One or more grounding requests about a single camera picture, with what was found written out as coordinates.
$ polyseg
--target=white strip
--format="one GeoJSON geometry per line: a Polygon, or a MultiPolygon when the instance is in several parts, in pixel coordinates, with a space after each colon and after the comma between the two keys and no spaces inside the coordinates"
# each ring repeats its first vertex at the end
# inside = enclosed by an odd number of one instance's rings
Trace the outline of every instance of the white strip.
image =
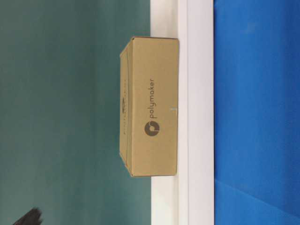
{"type": "Polygon", "coordinates": [[[178,174],[152,177],[152,225],[214,224],[212,7],[151,0],[151,35],[180,40],[178,174]]]}
{"type": "Polygon", "coordinates": [[[189,225],[214,224],[213,0],[188,0],[189,225]]]}

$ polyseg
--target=dark object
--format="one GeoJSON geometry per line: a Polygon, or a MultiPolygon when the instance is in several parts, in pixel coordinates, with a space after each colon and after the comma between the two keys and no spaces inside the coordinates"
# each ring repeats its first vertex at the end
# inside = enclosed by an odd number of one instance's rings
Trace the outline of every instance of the dark object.
{"type": "Polygon", "coordinates": [[[13,225],[40,225],[42,223],[42,220],[40,219],[41,215],[42,213],[40,210],[33,208],[13,225]]]}

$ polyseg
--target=blue panel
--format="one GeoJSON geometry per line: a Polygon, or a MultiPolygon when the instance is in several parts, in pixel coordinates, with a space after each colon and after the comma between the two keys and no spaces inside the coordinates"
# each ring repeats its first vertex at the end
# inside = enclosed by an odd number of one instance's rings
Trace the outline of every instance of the blue panel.
{"type": "Polygon", "coordinates": [[[216,224],[300,224],[300,1],[214,10],[216,224]]]}

